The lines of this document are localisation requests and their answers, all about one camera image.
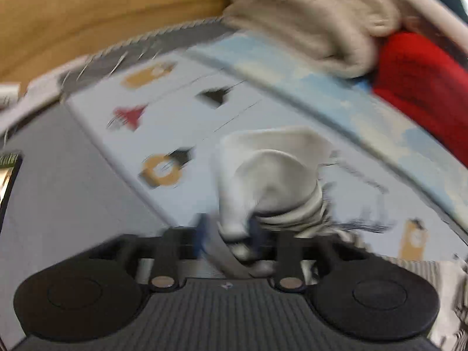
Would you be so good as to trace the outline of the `beige knitted garment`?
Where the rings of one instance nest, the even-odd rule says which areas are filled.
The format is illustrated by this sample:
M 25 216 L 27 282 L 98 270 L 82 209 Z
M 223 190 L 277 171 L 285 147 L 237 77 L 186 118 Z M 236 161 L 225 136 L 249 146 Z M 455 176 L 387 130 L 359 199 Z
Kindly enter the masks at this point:
M 223 16 L 341 78 L 370 72 L 378 58 L 377 40 L 401 27 L 393 0 L 230 0 Z

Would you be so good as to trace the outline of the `black white striped sweater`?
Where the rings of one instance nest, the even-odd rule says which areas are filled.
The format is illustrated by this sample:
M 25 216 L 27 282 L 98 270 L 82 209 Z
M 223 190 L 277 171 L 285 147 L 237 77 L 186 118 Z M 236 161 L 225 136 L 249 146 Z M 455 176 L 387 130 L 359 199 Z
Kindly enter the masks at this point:
M 336 155 L 332 144 L 311 128 L 293 126 L 234 132 L 217 149 L 219 216 L 209 229 L 205 252 L 229 276 L 270 276 L 274 263 L 260 256 L 266 234 L 290 232 L 296 238 L 336 235 L 361 249 L 361 232 L 384 234 L 394 227 L 385 209 L 387 187 Z M 358 217 L 339 222 L 333 216 L 333 184 L 323 170 L 352 176 L 342 184 L 347 195 L 371 189 L 376 208 L 364 205 Z

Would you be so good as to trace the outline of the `light blue patterned quilt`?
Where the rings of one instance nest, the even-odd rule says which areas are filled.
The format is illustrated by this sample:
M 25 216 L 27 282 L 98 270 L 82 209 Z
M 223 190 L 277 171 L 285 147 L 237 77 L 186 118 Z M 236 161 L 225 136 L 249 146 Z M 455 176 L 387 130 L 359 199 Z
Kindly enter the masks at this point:
M 233 33 L 187 54 L 258 84 L 315 116 L 395 169 L 467 227 L 467 168 L 403 113 L 349 81 L 323 74 L 271 40 Z

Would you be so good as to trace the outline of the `red knitted garment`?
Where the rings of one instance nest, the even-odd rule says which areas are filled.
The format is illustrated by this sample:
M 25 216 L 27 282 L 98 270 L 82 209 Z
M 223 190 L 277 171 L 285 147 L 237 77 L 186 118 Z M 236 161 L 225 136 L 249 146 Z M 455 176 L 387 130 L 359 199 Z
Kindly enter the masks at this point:
M 467 164 L 467 71 L 414 32 L 383 42 L 372 90 Z

